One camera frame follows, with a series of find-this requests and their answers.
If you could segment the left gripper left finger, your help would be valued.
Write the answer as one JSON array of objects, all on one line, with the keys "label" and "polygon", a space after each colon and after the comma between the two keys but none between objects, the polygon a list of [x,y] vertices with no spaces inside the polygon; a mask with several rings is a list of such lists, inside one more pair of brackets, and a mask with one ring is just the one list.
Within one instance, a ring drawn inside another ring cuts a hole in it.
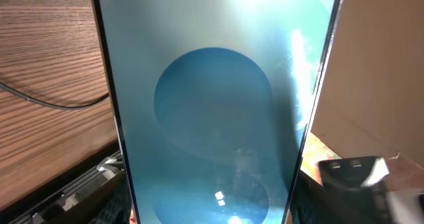
[{"label": "left gripper left finger", "polygon": [[60,224],[128,223],[131,202],[123,171],[101,175],[67,197]]}]

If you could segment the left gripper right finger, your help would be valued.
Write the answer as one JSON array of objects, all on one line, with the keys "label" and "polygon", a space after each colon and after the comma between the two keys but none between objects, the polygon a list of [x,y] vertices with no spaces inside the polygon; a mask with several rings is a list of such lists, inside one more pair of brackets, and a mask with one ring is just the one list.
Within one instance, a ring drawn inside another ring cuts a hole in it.
[{"label": "left gripper right finger", "polygon": [[391,212],[385,193],[372,189],[326,188],[300,172],[290,205],[293,223],[387,224]]}]

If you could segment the blue Galaxy smartphone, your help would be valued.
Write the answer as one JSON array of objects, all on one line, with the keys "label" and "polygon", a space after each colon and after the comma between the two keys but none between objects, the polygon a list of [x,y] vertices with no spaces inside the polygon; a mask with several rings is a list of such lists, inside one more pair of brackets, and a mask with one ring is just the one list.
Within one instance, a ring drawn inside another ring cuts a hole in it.
[{"label": "blue Galaxy smartphone", "polygon": [[137,223],[285,223],[343,0],[91,0]]}]

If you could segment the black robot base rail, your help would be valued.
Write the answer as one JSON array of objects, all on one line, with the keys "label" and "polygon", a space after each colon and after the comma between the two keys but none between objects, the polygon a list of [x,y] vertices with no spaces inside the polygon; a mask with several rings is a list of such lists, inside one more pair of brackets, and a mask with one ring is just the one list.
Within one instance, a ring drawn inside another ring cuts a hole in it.
[{"label": "black robot base rail", "polygon": [[119,153],[119,143],[115,140],[90,154],[69,170],[6,205],[1,210],[1,224],[30,223],[35,213],[57,201],[64,201],[94,181],[101,175],[97,165],[108,156],[120,156]]}]

